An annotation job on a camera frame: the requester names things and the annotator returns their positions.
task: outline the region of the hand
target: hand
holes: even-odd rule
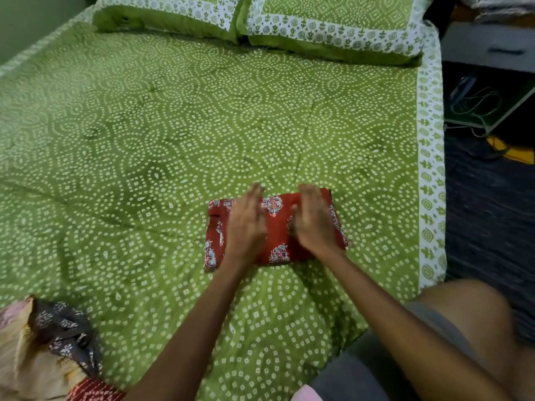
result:
[[[224,263],[227,259],[234,267],[250,267],[264,247],[268,229],[266,209],[260,201],[263,193],[264,188],[255,183],[232,206],[226,230]]]
[[[331,213],[317,186],[300,184],[298,189],[301,205],[292,207],[295,234],[301,246],[320,258],[320,254],[337,249]]]

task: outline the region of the bed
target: bed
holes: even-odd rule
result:
[[[350,65],[94,11],[0,67],[0,307],[83,309],[104,375],[137,382],[211,281],[208,201],[332,190],[349,256],[399,300],[445,274],[438,33],[419,67]],[[366,325],[317,261],[244,280],[199,399],[287,399]]]

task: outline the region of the dark carpet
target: dark carpet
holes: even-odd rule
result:
[[[448,279],[476,278],[511,303],[519,339],[535,344],[535,166],[481,161],[485,141],[445,135]]]

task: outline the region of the green wall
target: green wall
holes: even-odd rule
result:
[[[0,0],[0,65],[85,6],[85,0]]]

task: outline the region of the forearm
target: forearm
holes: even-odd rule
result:
[[[243,275],[243,267],[226,267],[228,261],[232,260],[223,260],[208,288],[125,401],[195,398]]]
[[[331,250],[318,257],[423,400],[511,400],[486,371],[407,311],[343,252]]]

